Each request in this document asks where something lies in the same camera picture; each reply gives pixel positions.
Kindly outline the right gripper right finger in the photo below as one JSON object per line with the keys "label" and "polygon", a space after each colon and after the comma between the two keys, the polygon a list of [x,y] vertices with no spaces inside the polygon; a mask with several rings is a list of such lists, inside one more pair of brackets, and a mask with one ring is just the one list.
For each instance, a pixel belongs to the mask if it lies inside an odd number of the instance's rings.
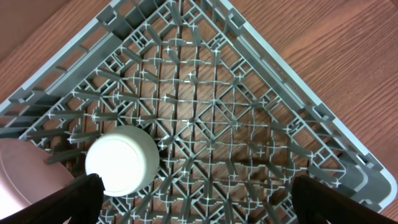
{"label": "right gripper right finger", "polygon": [[292,205],[300,224],[397,224],[396,221],[351,200],[306,175],[300,175],[294,179],[291,195]]}

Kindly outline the grey bowl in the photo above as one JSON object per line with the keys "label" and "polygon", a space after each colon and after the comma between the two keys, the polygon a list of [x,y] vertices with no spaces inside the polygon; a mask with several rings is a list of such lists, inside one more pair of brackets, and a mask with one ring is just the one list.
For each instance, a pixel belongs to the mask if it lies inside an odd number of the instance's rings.
{"label": "grey bowl", "polygon": [[150,134],[135,126],[119,126],[90,146],[85,172],[101,177],[105,195],[120,197],[148,186],[159,164],[159,150]]}

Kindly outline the pink plate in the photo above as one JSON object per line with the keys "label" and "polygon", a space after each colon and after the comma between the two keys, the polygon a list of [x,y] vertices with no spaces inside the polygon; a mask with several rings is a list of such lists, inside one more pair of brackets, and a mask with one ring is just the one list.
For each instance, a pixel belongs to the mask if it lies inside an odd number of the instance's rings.
{"label": "pink plate", "polygon": [[64,188],[74,177],[50,154],[20,139],[1,139],[1,218],[6,218]]}

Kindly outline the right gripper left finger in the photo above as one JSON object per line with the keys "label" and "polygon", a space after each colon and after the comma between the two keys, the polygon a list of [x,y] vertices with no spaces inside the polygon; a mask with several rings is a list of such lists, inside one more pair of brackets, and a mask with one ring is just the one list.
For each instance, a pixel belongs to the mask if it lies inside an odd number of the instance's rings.
{"label": "right gripper left finger", "polygon": [[103,181],[98,174],[90,174],[2,219],[1,224],[96,223],[103,201]]}

